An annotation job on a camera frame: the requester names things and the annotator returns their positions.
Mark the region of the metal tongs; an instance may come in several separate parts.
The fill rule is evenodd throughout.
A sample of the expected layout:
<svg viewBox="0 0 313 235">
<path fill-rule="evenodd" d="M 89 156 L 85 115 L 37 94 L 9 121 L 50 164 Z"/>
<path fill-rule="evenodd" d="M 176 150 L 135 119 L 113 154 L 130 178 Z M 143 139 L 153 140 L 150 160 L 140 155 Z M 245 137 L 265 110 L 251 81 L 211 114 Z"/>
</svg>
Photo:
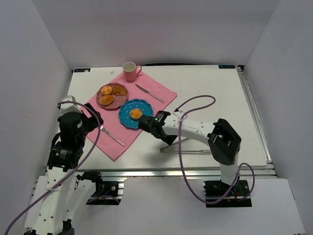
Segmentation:
<svg viewBox="0 0 313 235">
<path fill-rule="evenodd" d="M 179 150 L 170 150 L 169 148 L 176 146 L 179 144 L 179 141 L 174 142 L 172 145 L 168 145 L 166 147 L 160 148 L 159 151 L 160 153 L 179 153 Z M 182 154 L 189 154 L 189 155 L 211 155 L 211 150 L 210 149 L 202 149 L 202 150 L 182 150 L 181 151 Z"/>
</svg>

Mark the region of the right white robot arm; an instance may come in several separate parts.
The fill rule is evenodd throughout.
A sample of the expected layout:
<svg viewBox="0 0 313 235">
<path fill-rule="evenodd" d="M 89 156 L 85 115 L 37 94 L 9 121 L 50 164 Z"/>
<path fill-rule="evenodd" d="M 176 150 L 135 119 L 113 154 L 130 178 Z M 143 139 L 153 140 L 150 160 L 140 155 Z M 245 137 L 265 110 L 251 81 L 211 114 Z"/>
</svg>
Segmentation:
<svg viewBox="0 0 313 235">
<path fill-rule="evenodd" d="M 213 123 L 199 122 L 187 119 L 182 111 L 159 111 L 153 117 L 142 115 L 138 127 L 167 145 L 172 145 L 178 136 L 206 144 L 213 159 L 220 164 L 221 182 L 229 186 L 232 183 L 237 185 L 242 139 L 227 120 L 220 118 Z"/>
</svg>

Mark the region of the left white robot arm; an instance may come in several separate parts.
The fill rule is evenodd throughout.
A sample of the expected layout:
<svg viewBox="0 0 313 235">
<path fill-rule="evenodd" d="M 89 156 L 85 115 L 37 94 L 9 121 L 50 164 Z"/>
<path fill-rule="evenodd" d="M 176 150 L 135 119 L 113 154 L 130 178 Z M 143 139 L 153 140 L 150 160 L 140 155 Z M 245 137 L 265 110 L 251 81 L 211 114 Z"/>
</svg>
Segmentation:
<svg viewBox="0 0 313 235">
<path fill-rule="evenodd" d="M 90 117 L 80 110 L 84 107 Z M 88 133 L 100 129 L 104 121 L 101 115 L 89 103 L 81 105 L 75 101 L 64 100 L 57 104 L 61 116 L 58 117 L 60 131 L 52 140 L 48 163 L 46 192 L 30 206 L 41 202 L 38 218 L 27 235 L 72 235 L 74 218 L 88 198 L 100 186 L 100 173 L 84 173 L 83 180 L 70 199 L 67 195 L 73 174 L 82 165 L 83 148 Z"/>
</svg>

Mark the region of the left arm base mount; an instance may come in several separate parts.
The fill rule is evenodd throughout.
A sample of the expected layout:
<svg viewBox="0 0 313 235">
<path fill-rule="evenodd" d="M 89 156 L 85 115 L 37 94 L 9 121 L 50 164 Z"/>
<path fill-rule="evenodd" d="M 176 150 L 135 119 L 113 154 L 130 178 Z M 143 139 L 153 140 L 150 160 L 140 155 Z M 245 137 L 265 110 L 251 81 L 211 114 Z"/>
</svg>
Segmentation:
<svg viewBox="0 0 313 235">
<path fill-rule="evenodd" d="M 102 174 L 97 171 L 85 171 L 76 176 L 75 189 L 81 182 L 91 182 L 95 186 L 95 192 L 87 200 L 87 205 L 119 205 L 118 181 L 104 181 Z"/>
</svg>

